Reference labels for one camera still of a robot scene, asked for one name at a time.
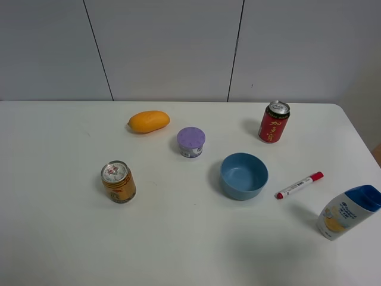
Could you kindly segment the purple lidded cup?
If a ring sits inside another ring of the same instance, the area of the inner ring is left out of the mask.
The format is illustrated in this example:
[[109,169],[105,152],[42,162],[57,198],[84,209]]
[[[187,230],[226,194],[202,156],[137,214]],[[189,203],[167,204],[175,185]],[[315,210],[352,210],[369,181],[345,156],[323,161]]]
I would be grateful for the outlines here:
[[177,134],[180,154],[186,158],[196,158],[202,154],[205,133],[196,127],[186,127]]

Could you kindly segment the red herbal tea can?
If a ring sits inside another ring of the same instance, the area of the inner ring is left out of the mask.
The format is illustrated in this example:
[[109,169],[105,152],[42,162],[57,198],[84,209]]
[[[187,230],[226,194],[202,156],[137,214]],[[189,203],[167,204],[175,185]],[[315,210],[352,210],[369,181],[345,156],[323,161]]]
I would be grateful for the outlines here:
[[281,101],[272,101],[265,109],[258,136],[266,143],[279,141],[291,114],[290,106]]

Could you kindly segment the red whiteboard marker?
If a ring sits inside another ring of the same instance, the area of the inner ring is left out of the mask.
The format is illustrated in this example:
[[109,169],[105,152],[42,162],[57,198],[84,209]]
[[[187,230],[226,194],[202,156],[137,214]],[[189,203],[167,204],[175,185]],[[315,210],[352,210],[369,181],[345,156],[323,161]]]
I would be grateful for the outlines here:
[[321,178],[324,177],[324,174],[322,172],[316,172],[316,173],[313,173],[312,175],[294,183],[293,185],[291,186],[288,186],[287,188],[277,192],[274,197],[277,199],[277,200],[282,200],[284,199],[285,197],[305,188],[306,186],[308,186],[309,184],[317,181],[317,180],[320,180]]

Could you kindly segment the blue bowl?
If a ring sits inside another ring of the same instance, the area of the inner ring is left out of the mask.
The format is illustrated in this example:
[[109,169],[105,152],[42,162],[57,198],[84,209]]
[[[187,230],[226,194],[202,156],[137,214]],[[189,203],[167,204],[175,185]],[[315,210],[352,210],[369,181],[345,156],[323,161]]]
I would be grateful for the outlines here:
[[256,156],[234,153],[220,167],[220,181],[225,194],[239,201],[256,197],[268,181],[268,169]]

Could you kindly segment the gold drink can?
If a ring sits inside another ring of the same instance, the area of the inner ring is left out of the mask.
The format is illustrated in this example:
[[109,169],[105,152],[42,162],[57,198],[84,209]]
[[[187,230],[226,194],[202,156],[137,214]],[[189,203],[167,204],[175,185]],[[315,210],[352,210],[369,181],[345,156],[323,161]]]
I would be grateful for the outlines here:
[[101,180],[113,202],[124,204],[134,199],[136,185],[125,162],[114,160],[107,163],[101,170]]

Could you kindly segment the white blue shampoo bottle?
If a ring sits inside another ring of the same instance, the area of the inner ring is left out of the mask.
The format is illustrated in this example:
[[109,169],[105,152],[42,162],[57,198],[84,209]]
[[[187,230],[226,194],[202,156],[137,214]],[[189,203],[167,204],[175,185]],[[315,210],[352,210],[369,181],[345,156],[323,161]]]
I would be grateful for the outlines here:
[[349,189],[332,199],[321,211],[317,227],[335,240],[380,210],[380,192],[371,185]]

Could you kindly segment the yellow mango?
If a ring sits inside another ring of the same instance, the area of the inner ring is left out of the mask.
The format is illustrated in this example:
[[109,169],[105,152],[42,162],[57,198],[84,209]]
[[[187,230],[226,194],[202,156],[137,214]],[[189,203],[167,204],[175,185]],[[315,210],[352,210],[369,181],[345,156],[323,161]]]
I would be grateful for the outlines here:
[[128,127],[135,133],[150,133],[166,127],[170,117],[163,111],[143,111],[132,116]]

